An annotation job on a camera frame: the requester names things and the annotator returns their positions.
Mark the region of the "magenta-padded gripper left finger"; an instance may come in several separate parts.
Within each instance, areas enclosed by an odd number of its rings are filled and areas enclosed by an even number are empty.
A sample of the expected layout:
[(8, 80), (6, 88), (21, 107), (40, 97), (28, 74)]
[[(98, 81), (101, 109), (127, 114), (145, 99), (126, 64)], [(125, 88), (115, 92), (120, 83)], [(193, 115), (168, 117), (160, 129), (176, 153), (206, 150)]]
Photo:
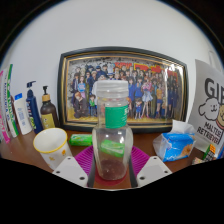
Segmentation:
[(66, 157), (53, 174), (84, 188), (92, 188), (95, 181), (93, 147), (89, 146), (75, 157)]

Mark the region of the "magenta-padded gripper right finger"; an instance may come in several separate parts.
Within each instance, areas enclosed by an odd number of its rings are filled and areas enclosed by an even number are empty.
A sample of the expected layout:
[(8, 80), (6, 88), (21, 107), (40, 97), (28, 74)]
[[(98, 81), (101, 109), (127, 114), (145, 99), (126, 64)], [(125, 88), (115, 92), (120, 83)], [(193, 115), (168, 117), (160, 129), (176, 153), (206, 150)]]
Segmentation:
[(132, 188), (146, 186), (171, 173), (172, 171), (158, 156), (148, 156), (139, 148), (132, 148), (129, 161), (129, 174)]

